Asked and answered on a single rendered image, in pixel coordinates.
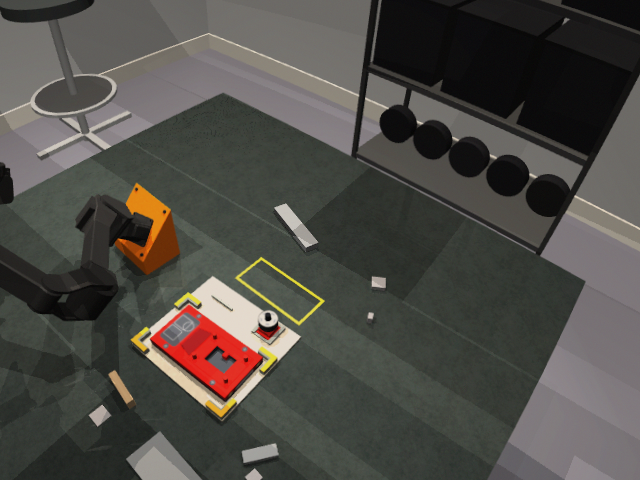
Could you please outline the white rectangular bar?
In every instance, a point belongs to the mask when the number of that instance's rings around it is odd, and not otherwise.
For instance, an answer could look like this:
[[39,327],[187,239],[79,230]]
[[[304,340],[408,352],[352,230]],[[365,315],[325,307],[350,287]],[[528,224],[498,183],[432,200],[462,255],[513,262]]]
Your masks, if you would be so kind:
[[286,203],[274,207],[274,213],[305,252],[318,248],[318,241]]

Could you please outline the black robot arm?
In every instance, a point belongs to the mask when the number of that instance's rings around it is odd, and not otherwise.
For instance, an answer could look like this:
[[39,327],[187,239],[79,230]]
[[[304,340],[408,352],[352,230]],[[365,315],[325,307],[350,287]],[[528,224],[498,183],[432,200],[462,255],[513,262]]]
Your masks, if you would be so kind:
[[[10,168],[5,165],[0,162],[0,204],[14,200]],[[75,220],[75,228],[85,233],[80,269],[46,274],[0,245],[0,287],[37,314],[92,321],[119,289],[116,275],[109,270],[110,247],[118,238],[145,247],[154,219],[137,212],[132,215],[122,201],[97,194]],[[57,302],[63,294],[68,294],[66,303]]]

